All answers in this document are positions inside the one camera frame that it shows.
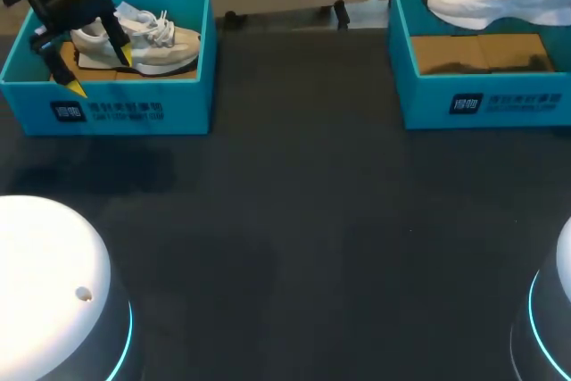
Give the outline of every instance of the glowing blue ring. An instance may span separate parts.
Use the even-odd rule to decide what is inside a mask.
[[[105,381],[112,381],[112,379],[114,379],[115,376],[117,375],[117,372],[119,372],[119,369],[121,368],[121,365],[123,364],[123,361],[125,360],[125,357],[127,356],[128,347],[131,345],[131,336],[132,335],[133,335],[133,311],[131,310],[131,302],[129,302],[128,303],[128,335],[127,335],[127,342],[125,343],[125,349],[123,350],[123,353],[121,354],[121,357],[120,357],[119,361],[117,362],[115,369],[107,377],[107,379],[105,379]]]
[[[537,333],[537,329],[535,328],[534,315],[532,314],[532,293],[534,292],[534,284],[535,284],[535,280],[537,279],[537,276],[539,276],[539,271],[537,271],[537,274],[535,274],[534,281],[532,281],[532,286],[529,289],[529,302],[527,304],[527,307],[529,309],[529,321],[531,321],[531,323],[532,323],[532,330],[534,331],[535,339],[537,340],[537,343],[539,344],[539,348],[542,349],[543,354],[545,354],[545,357],[547,357],[547,360],[550,361],[551,366],[553,366],[553,368],[555,368],[555,370],[557,370],[558,373],[563,378],[566,379],[566,381],[571,381],[571,377],[569,377],[569,375],[566,374],[563,371],[563,369],[560,368],[559,365],[555,362],[555,360],[551,357],[551,355],[549,354],[549,352],[545,348],[545,345],[543,345],[542,339],[539,337],[539,334]]]

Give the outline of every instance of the black table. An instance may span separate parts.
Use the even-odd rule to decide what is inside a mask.
[[[511,380],[571,140],[405,132],[385,52],[380,30],[226,35],[207,137],[26,138],[2,104],[2,190],[99,230],[147,381]]]

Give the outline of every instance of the teal box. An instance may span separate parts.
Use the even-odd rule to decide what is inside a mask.
[[[201,33],[196,79],[82,82],[87,99],[49,81],[29,48],[41,24],[30,11],[0,75],[0,89],[28,136],[207,134],[216,65],[211,0],[113,0]]]
[[[420,75],[413,36],[536,33],[558,72]],[[389,54],[405,127],[571,125],[571,27],[502,19],[483,31],[447,24],[421,0],[392,0]]]

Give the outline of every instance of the brown cardboard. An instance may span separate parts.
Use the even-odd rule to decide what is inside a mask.
[[[423,75],[487,73],[488,64],[476,36],[420,36],[411,40]]]
[[[138,73],[124,73],[115,70],[85,70],[80,69],[75,61],[75,46],[71,42],[63,42],[60,51],[63,60],[79,80],[79,82],[93,80],[147,80],[147,79],[195,79],[196,69],[166,77],[145,77]]]
[[[481,35],[478,41],[492,73],[555,71],[537,34]]]
[[[196,79],[196,69],[191,71],[186,71],[185,73],[179,73],[178,75],[172,76],[141,76],[138,73],[125,73],[122,71],[117,72],[116,80],[141,80],[141,79]]]
[[[87,82],[89,80],[115,80],[117,75],[115,70],[80,69],[75,62],[75,46],[71,42],[63,42],[60,54],[65,64],[73,72],[79,82]]]
[[[412,37],[424,75],[555,71],[537,34]]]

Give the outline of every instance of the cardboard box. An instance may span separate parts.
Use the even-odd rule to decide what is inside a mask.
[[[388,35],[406,128],[571,125],[571,26],[506,18],[472,31],[393,0]]]
[[[166,9],[177,25],[200,32],[196,71],[167,79],[137,74],[117,80],[118,73],[74,69],[87,94],[80,97],[50,81],[44,62],[29,49],[29,37],[40,26],[30,11],[0,75],[0,89],[24,132],[29,136],[207,134],[218,42],[211,0],[112,1],[157,15]],[[64,52],[71,58],[70,51]]]

